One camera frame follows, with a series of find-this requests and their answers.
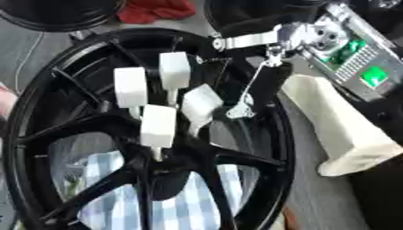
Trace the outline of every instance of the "electronic component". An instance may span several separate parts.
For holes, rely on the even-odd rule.
[[[367,102],[401,83],[403,62],[395,45],[346,4],[330,4],[315,25],[318,39],[301,54],[327,78]]]

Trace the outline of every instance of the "bolt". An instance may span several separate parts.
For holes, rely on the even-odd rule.
[[[47,225],[47,226],[53,226],[53,225],[55,225],[57,222],[58,222],[57,219],[52,218],[52,219],[47,220],[47,221],[45,222],[45,225]]]

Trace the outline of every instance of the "white bracket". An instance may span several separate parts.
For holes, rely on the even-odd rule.
[[[191,65],[185,52],[159,54],[159,74],[162,86],[168,91],[168,104],[176,105],[179,89],[189,87]]]
[[[130,109],[130,114],[137,119],[139,106],[148,103],[146,70],[143,67],[115,68],[114,88],[118,106]]]
[[[213,112],[223,105],[220,97],[203,84],[184,95],[182,113],[191,121],[189,132],[197,136],[199,129],[212,121]]]
[[[155,159],[161,160],[161,148],[170,148],[174,142],[176,109],[159,105],[146,105],[140,129],[140,144],[151,147]]]

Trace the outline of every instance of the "blue and white checkered fabric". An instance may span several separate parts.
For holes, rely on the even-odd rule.
[[[89,187],[119,169],[123,159],[119,152],[91,155],[83,177]],[[242,188],[235,165],[221,165],[219,174],[233,213],[237,213]],[[131,185],[120,187],[94,200],[79,214],[92,229],[140,230],[139,203]],[[202,177],[192,172],[184,189],[175,198],[153,202],[153,228],[166,230],[212,230],[219,228],[219,211]]]

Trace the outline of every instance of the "wire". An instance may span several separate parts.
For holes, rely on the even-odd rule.
[[[14,90],[17,93],[17,95],[20,95],[20,89],[19,89],[19,78],[20,78],[20,73],[23,69],[23,67],[25,66],[25,64],[28,62],[28,60],[30,59],[33,51],[35,51],[35,49],[40,45],[40,42],[43,40],[43,37],[45,35],[45,32],[40,32],[40,34],[38,35],[38,38],[35,40],[35,42],[33,43],[33,45],[31,46],[30,50],[28,51],[28,53],[26,54],[26,56],[23,58],[22,62],[20,63],[20,65],[17,67],[17,69],[15,70],[15,74],[14,74]]]

